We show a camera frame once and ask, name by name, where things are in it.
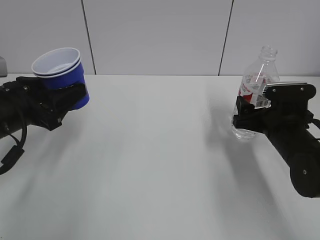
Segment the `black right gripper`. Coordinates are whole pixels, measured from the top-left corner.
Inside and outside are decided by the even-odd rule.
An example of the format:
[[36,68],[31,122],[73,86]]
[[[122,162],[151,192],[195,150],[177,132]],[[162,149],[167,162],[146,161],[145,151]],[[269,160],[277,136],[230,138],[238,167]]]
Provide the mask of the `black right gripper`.
[[314,120],[314,114],[308,110],[306,104],[285,104],[255,108],[242,96],[236,99],[236,114],[232,117],[232,124],[236,129],[255,133],[268,134],[281,128],[309,127]]

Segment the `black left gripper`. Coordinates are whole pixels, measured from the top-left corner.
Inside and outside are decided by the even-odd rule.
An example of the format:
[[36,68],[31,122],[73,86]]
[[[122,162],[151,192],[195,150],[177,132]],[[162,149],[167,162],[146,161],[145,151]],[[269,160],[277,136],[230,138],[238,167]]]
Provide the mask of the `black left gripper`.
[[0,130],[16,132],[29,125],[52,131],[69,111],[86,105],[86,86],[47,89],[41,78],[19,76],[0,86]]

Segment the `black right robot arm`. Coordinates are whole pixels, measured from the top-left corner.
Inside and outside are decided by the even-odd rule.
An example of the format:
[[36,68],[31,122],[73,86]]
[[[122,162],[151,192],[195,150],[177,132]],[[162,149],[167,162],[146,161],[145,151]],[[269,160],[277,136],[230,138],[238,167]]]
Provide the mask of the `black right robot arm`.
[[236,99],[233,124],[238,129],[264,134],[289,167],[294,189],[303,197],[320,196],[320,140],[309,131],[318,120],[308,110],[308,102],[275,101],[256,109],[242,96]]

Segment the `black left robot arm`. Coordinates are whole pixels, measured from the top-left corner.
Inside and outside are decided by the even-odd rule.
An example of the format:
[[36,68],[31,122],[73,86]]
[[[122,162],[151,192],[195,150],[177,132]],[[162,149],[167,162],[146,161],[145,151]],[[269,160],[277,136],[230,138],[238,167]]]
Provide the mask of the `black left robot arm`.
[[38,77],[19,76],[0,86],[0,137],[29,125],[52,131],[87,93],[85,84],[47,88]]

